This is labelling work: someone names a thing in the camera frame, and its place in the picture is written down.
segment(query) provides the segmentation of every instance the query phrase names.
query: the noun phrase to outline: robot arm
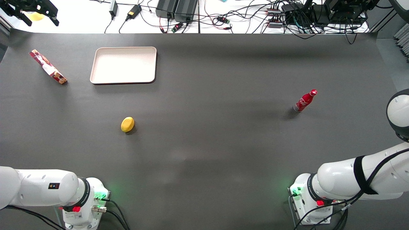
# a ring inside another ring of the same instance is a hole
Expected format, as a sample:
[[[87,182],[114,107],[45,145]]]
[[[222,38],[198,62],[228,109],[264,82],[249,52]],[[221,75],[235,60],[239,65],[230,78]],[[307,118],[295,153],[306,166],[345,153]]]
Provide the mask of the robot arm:
[[[79,178],[58,169],[13,169],[0,166],[0,209],[15,206],[59,206],[65,227],[98,228],[109,191],[96,178]]]
[[[409,191],[409,151],[392,158],[380,168],[370,185],[367,180],[381,161],[409,149],[409,89],[389,100],[387,117],[404,143],[369,156],[323,164],[316,174],[301,174],[289,190],[303,225],[317,224],[332,214],[332,206],[311,210],[338,200],[350,199],[363,191],[360,199],[387,200]]]
[[[70,206],[85,191],[73,172],[58,169],[14,170],[0,167],[0,208],[16,206]]]

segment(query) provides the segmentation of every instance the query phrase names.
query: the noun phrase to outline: rectangular tray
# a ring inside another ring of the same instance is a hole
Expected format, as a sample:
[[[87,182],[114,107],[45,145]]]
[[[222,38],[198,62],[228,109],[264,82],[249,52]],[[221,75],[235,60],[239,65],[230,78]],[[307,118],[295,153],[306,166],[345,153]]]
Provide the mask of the rectangular tray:
[[[155,79],[155,47],[103,47],[95,52],[93,84],[150,83]]]

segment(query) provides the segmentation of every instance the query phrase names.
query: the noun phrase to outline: label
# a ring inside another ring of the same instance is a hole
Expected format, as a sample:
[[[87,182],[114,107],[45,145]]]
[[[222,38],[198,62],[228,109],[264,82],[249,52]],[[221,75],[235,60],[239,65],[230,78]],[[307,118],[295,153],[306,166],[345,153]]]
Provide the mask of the label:
[[[80,219],[82,218],[82,212],[66,213],[65,217],[68,219]]]
[[[48,189],[59,189],[60,188],[60,183],[50,183],[48,185]]]

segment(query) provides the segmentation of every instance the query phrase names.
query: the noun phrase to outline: red bottle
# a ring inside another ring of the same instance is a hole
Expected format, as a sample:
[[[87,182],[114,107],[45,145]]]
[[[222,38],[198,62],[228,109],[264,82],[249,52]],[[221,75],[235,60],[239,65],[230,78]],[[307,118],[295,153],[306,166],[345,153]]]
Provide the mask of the red bottle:
[[[301,112],[312,102],[314,96],[317,95],[317,90],[311,90],[311,92],[304,95],[300,100],[294,105],[294,110]]]

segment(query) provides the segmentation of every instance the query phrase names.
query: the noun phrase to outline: power adapter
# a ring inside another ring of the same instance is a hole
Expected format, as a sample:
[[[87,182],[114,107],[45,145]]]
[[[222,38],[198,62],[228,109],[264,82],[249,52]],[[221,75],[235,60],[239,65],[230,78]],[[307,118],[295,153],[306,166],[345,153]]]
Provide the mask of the power adapter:
[[[112,20],[117,16],[117,10],[118,4],[115,0],[112,0],[111,5],[109,6],[109,14],[111,15]]]
[[[130,11],[128,12],[128,15],[126,16],[126,20],[128,21],[129,19],[135,19],[136,16],[138,16],[139,12],[142,11],[142,7],[140,5],[135,5],[132,7],[132,9],[130,9]]]

